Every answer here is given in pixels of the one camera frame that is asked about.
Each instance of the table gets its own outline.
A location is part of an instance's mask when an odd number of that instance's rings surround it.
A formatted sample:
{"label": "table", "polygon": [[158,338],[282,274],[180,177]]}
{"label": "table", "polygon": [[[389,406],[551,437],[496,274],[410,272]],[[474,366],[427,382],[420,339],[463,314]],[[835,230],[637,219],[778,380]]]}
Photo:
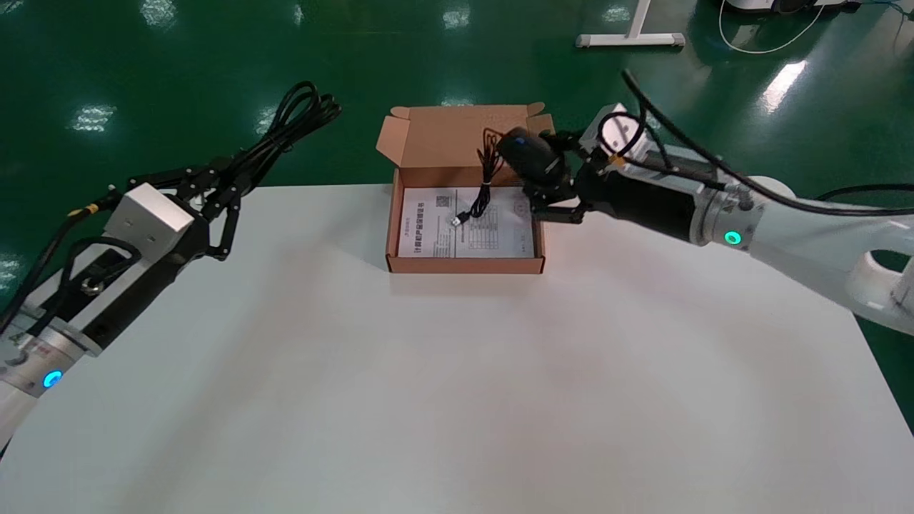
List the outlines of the table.
{"label": "table", "polygon": [[853,317],[591,216],[541,276],[393,275],[389,186],[261,188],[41,400],[0,512],[910,512]]}

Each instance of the paper document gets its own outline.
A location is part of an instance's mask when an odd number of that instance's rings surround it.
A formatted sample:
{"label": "paper document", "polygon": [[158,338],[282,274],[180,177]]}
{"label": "paper document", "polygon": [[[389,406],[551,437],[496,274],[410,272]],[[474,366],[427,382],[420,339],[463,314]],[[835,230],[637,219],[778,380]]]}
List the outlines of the paper document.
{"label": "paper document", "polygon": [[478,187],[408,187],[400,217],[400,257],[529,257],[533,255],[530,201],[520,187],[493,187],[480,218],[451,225],[468,210]]}

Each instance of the green epoxy floor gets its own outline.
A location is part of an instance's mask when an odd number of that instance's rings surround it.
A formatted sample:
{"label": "green epoxy floor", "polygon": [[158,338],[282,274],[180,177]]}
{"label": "green epoxy floor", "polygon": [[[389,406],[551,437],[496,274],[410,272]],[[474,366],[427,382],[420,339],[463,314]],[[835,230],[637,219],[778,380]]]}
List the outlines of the green epoxy floor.
{"label": "green epoxy floor", "polygon": [[[583,128],[603,104],[631,103],[623,68],[696,140],[800,196],[912,179],[914,22],[865,5],[749,56],[719,40],[713,0],[655,0],[645,31],[681,31],[685,49],[573,47],[578,33],[624,32],[636,3],[0,0],[0,301],[70,209],[130,175],[251,145],[302,79],[344,114],[266,185],[389,181],[374,146],[394,105],[543,101],[558,128]],[[726,14],[724,28],[770,48],[812,17]],[[862,326],[914,426],[914,340]]]}

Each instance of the box lid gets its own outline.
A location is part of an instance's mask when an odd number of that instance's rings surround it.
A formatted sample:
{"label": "box lid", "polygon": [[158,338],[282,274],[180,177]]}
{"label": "box lid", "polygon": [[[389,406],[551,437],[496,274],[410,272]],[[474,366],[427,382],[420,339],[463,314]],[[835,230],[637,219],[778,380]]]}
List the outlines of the box lid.
{"label": "box lid", "polygon": [[399,167],[479,166],[483,129],[506,133],[552,127],[543,102],[529,105],[394,107],[384,119],[377,150]]}

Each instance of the cardboard box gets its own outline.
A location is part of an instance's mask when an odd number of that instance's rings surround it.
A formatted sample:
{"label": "cardboard box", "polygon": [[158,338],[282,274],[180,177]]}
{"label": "cardboard box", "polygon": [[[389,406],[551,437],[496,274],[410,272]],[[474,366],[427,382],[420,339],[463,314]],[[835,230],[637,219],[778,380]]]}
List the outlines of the cardboard box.
{"label": "cardboard box", "polygon": [[[534,256],[517,259],[399,257],[399,227],[405,187],[479,187],[483,177],[476,150],[483,129],[499,133],[525,126],[531,133],[554,132],[545,104],[469,105],[459,107],[394,107],[384,119],[377,150],[394,170],[390,202],[387,258],[392,273],[543,273],[546,263],[543,230],[533,222]],[[493,187],[519,186],[517,174],[505,165]]]}

